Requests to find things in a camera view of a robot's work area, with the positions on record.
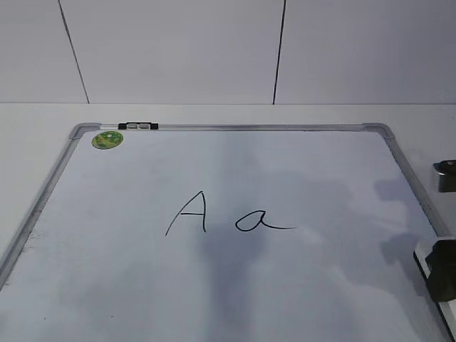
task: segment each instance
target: dark clip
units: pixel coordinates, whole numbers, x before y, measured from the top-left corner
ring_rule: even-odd
[[[157,130],[157,123],[119,123],[118,130]]]
[[[435,302],[456,299],[456,240],[440,240],[426,257],[430,275],[426,287]]]
[[[456,160],[443,160],[434,168],[439,174],[439,191],[456,192]]]

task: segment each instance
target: gray corner bracket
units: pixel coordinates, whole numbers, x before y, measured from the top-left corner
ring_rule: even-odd
[[[385,139],[394,139],[394,133],[388,125],[384,123],[364,123],[363,126],[366,130],[371,132],[378,132]]]
[[[100,130],[100,127],[100,123],[80,123],[72,129],[70,135],[68,136],[68,139],[80,139],[85,132]]]

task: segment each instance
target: whiteboard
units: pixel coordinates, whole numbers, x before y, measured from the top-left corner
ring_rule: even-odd
[[[376,132],[121,131],[98,150],[99,132],[73,140],[0,291],[0,340],[448,339],[413,261],[434,229]]]

